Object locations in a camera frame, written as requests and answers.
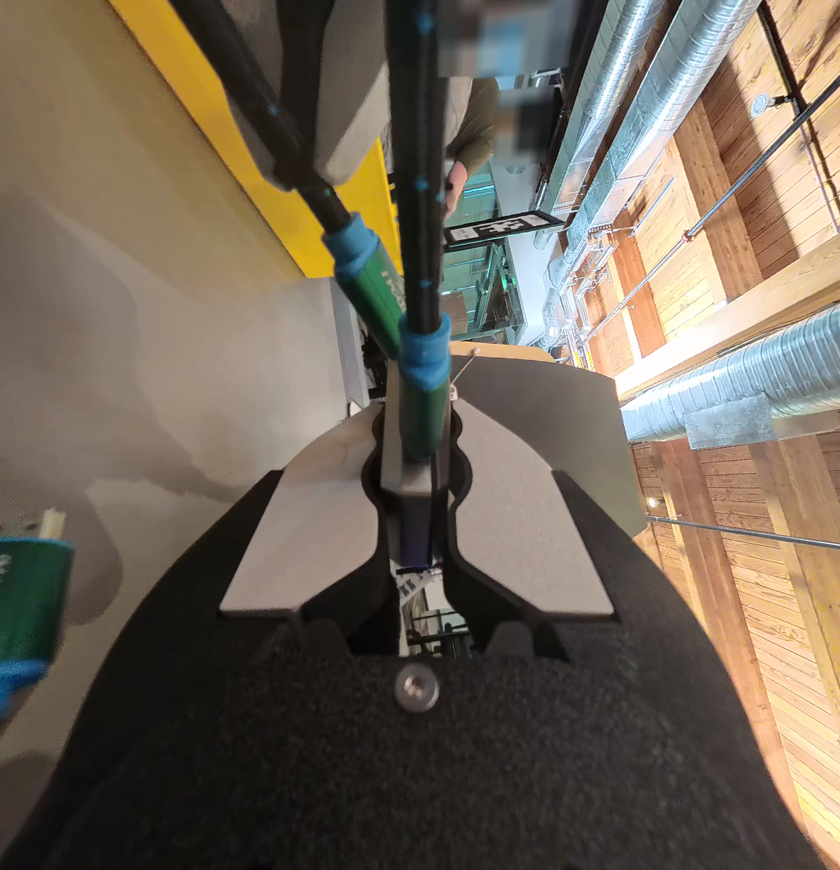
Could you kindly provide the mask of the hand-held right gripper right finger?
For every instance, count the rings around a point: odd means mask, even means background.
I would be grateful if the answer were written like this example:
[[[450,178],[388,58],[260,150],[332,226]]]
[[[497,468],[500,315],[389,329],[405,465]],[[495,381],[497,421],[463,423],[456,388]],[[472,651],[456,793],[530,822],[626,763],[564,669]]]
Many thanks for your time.
[[[468,401],[452,406],[444,588],[480,653],[516,634],[529,654],[565,656],[559,625],[615,617],[549,464]]]

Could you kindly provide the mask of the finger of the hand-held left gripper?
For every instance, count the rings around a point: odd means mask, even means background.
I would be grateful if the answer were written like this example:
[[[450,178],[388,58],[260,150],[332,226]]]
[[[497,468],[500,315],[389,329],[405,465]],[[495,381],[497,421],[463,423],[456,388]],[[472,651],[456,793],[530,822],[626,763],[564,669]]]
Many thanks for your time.
[[[336,1],[323,30],[315,169],[345,184],[389,120],[385,2]]]
[[[284,39],[276,1],[222,1],[223,8],[233,20],[247,52],[253,57],[270,86],[279,96],[282,88]],[[248,118],[233,99],[224,82],[221,87],[233,121],[240,132],[262,178],[277,190],[287,190],[275,177],[275,159],[264,145]]]

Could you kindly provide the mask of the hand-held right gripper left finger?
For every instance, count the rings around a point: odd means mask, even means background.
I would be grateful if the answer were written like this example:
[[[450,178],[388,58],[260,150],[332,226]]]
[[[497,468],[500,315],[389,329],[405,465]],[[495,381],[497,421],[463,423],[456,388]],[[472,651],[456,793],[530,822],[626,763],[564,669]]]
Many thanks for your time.
[[[355,654],[399,653],[386,525],[365,487],[377,468],[381,417],[362,410],[288,462],[219,603],[221,616],[295,627],[329,620]]]

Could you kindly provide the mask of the yellow plastic bin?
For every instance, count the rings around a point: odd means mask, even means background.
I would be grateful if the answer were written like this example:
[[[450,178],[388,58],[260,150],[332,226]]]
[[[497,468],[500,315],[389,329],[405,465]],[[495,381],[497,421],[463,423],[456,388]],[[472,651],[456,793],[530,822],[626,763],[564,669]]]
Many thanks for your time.
[[[334,276],[323,230],[300,195],[264,180],[246,147],[214,69],[166,1],[110,1],[124,25],[196,122],[304,277]],[[335,188],[380,238],[398,274],[403,261],[382,145],[376,140],[351,178]]]

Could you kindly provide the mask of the silver hub adapter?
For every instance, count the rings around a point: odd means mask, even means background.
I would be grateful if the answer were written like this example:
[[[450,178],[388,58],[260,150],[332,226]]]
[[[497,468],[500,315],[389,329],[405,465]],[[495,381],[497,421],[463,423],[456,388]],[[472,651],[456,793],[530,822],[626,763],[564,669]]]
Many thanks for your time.
[[[405,458],[400,431],[400,374],[387,365],[382,415],[374,425],[381,447],[380,494],[391,560],[403,571],[422,571],[442,561],[450,459],[449,397],[445,398],[441,441],[431,459]]]

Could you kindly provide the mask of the grey desk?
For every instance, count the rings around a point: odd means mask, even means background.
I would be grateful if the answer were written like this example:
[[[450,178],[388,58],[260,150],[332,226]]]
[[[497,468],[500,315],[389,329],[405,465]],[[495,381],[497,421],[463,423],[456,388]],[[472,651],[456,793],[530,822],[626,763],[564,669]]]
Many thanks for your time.
[[[107,2],[0,2],[0,524],[75,544],[0,728],[0,858],[164,572],[347,414],[307,279]]]

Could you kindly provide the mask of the wood-framed black panel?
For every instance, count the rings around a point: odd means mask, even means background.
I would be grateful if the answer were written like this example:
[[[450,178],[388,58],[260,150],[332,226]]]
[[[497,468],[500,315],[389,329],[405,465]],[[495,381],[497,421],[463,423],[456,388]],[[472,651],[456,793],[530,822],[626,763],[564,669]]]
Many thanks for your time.
[[[535,347],[452,342],[456,390],[567,473],[630,537],[647,526],[611,378]]]

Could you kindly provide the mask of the black white marker board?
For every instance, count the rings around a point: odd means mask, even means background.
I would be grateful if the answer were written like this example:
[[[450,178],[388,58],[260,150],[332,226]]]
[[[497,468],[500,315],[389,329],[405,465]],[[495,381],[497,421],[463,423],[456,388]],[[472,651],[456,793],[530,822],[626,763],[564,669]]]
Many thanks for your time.
[[[526,233],[560,232],[564,226],[565,223],[560,218],[541,210],[447,226],[443,230],[443,252],[452,253],[489,246]]]

